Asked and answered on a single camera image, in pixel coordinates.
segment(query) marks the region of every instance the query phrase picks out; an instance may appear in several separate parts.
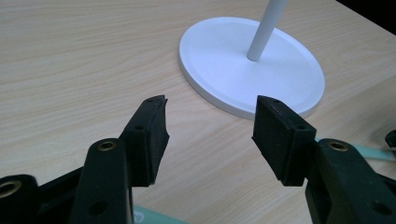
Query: black plastic part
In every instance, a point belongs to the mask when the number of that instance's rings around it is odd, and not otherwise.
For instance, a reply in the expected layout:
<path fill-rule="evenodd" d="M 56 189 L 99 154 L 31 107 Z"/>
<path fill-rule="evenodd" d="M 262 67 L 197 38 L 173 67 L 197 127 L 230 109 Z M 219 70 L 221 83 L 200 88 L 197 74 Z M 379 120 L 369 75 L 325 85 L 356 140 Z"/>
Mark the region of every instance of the black plastic part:
<path fill-rule="evenodd" d="M 389 147 L 396 147 L 396 130 L 391 131 L 385 136 L 385 141 Z"/>
<path fill-rule="evenodd" d="M 122 140 L 94 143 L 82 169 L 69 223 L 133 223 L 127 173 Z"/>
<path fill-rule="evenodd" d="M 392 191 L 392 193 L 394 195 L 396 195 L 396 180 L 390 179 L 389 177 L 384 176 L 384 175 L 380 175 L 380 174 L 378 174 L 378 175 L 379 175 L 379 177 L 381 177 L 381 179 L 384 181 L 384 183 L 388 186 L 390 191 Z"/>
<path fill-rule="evenodd" d="M 30 175 L 10 175 L 0 179 L 0 223 L 28 223 L 39 208 L 39 190 Z"/>
<path fill-rule="evenodd" d="M 396 196 L 356 148 L 322 139 L 314 158 L 332 201 L 325 222 L 315 223 L 396 223 Z"/>
<path fill-rule="evenodd" d="M 169 134 L 166 131 L 163 95 L 145 100 L 120 135 L 131 165 L 130 185 L 148 187 L 154 184 Z"/>
<path fill-rule="evenodd" d="M 41 206 L 37 223 L 67 223 L 82 167 L 40 186 Z"/>
<path fill-rule="evenodd" d="M 284 186 L 304 183 L 305 150 L 316 143 L 316 131 L 281 101 L 258 97 L 252 138 Z"/>
<path fill-rule="evenodd" d="M 305 189 L 305 198 L 313 223 L 325 224 L 332 208 L 332 201 L 327 190 L 316 188 L 308 182 Z"/>
<path fill-rule="evenodd" d="M 337 1 L 396 35 L 396 2 L 394 0 Z"/>

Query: wooden table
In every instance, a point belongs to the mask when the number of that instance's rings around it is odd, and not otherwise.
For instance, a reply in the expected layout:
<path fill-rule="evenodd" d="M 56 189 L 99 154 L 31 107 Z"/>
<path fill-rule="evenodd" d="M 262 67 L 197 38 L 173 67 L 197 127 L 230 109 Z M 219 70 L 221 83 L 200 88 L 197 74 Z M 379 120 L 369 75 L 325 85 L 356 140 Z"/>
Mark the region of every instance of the wooden table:
<path fill-rule="evenodd" d="M 66 174 L 164 94 L 171 135 L 156 185 L 134 203 L 189 223 L 309 223 L 304 188 L 284 188 L 230 115 L 182 76 L 178 44 L 198 21 L 259 21 L 268 1 L 0 2 L 0 176 Z M 277 26 L 318 59 L 326 92 L 307 121 L 318 137 L 383 148 L 396 129 L 396 38 L 332 0 L 290 1 Z M 368 160 L 396 178 L 394 162 Z"/>

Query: white round base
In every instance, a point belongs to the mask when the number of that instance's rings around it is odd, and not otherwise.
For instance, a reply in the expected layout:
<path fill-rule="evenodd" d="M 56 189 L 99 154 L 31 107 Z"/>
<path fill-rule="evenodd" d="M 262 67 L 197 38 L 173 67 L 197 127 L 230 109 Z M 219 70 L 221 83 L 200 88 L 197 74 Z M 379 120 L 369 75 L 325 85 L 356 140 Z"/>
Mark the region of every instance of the white round base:
<path fill-rule="evenodd" d="M 277 29 L 261 58 L 249 60 L 258 26 L 257 21 L 229 17 L 194 24 L 180 41 L 184 77 L 207 101 L 245 119 L 254 119 L 258 95 L 308 116 L 324 93 L 320 65 L 301 43 Z"/>

